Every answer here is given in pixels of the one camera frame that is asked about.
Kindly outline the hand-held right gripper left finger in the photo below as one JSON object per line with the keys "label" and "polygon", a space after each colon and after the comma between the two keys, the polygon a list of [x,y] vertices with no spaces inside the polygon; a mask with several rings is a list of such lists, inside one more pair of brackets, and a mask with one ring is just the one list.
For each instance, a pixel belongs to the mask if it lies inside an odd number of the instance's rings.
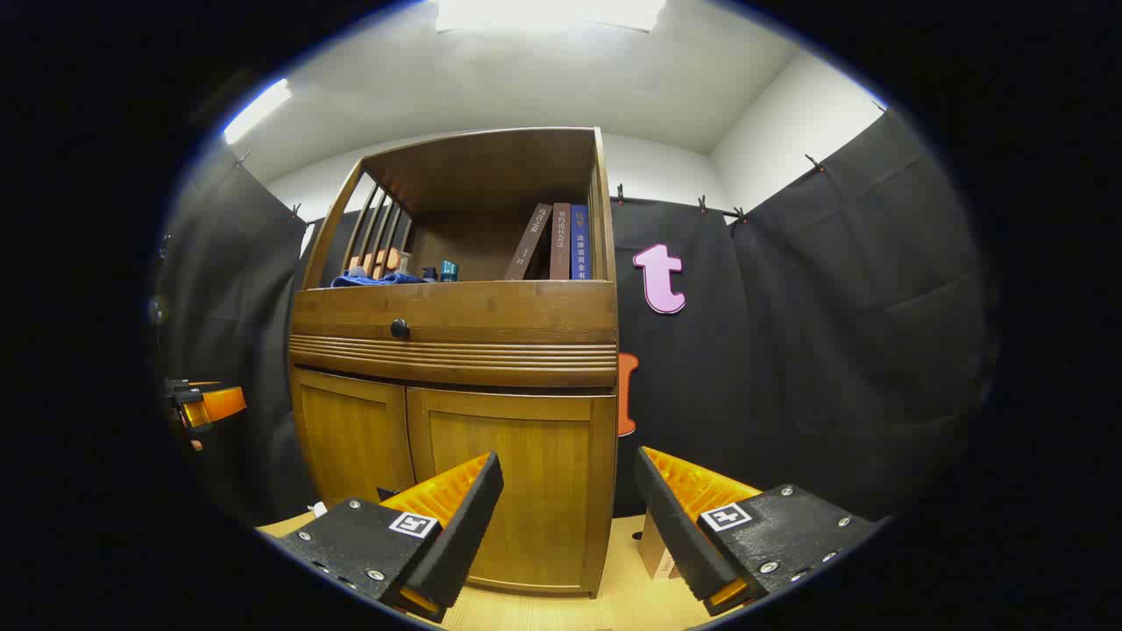
{"label": "hand-held right gripper left finger", "polygon": [[273,539],[286,556],[366,603],[441,622],[465,588],[504,488],[481,454],[388,499],[344,499]]}

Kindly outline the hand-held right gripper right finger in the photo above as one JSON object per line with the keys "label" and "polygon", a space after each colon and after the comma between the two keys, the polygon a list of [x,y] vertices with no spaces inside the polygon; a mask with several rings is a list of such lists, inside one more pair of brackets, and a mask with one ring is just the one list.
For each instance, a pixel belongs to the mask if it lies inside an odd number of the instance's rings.
{"label": "hand-held right gripper right finger", "polygon": [[798,485],[757,490],[646,446],[635,479],[678,574],[712,616],[813,578],[882,528]]}

